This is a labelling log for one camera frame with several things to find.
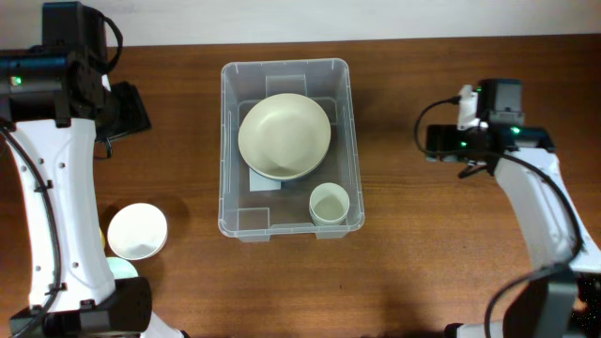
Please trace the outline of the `dark blue bowl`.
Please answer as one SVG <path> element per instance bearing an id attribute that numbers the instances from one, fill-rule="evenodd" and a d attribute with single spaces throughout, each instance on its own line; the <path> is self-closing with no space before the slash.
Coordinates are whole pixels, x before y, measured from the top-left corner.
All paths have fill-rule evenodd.
<path id="1" fill-rule="evenodd" d="M 247 165 L 260 176 L 279 181 L 295 180 L 310 175 L 325 160 L 326 152 L 244 154 Z"/>

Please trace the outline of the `cream plate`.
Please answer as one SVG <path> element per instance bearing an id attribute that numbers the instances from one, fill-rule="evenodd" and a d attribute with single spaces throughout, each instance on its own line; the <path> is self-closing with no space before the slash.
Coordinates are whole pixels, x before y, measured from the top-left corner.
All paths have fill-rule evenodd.
<path id="1" fill-rule="evenodd" d="M 300 94 L 283 93 L 258 102 L 239 127 L 239 153 L 328 152 L 331 123 L 324 109 Z"/>

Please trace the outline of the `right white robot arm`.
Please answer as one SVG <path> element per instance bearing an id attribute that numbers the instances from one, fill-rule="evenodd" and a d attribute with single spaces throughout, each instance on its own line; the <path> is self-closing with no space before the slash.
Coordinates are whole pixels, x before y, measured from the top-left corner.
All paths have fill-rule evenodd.
<path id="1" fill-rule="evenodd" d="M 562 182 L 555 146 L 543 128 L 431 125 L 432 161 L 464 161 L 462 177 L 486 170 L 507 195 L 528 247 L 532 272 L 502 320 L 489 304 L 479 325 L 448 325 L 447 337 L 597 337 L 600 250 Z"/>

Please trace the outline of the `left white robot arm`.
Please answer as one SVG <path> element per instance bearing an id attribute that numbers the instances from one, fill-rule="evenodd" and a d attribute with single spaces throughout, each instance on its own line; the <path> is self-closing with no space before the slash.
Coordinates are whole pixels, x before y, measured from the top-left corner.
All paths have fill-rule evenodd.
<path id="1" fill-rule="evenodd" d="M 101 246 L 94 147 L 149 126 L 137 89 L 105 78 L 79 51 L 1 60 L 1 133 L 32 251 L 29 303 L 9 320 L 15 337 L 179 336 L 154 313 L 148 280 L 117 279 Z"/>

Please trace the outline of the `cream white plastic cup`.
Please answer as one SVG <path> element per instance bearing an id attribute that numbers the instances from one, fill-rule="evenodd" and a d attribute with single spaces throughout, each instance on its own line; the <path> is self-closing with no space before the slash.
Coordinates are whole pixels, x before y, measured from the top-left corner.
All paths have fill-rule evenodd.
<path id="1" fill-rule="evenodd" d="M 338 184 L 331 182 L 322 183 L 311 192 L 309 211 L 312 219 L 345 219 L 349 208 L 350 199 L 348 193 Z"/>

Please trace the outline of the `mint green plastic cup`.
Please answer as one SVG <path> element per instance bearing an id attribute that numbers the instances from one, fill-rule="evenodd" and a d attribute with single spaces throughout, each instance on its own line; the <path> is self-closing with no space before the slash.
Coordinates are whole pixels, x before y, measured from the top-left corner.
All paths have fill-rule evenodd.
<path id="1" fill-rule="evenodd" d="M 344 218 L 337 220 L 323 220 L 319 218 L 313 218 L 313 222 L 316 226 L 339 226 L 345 221 Z"/>

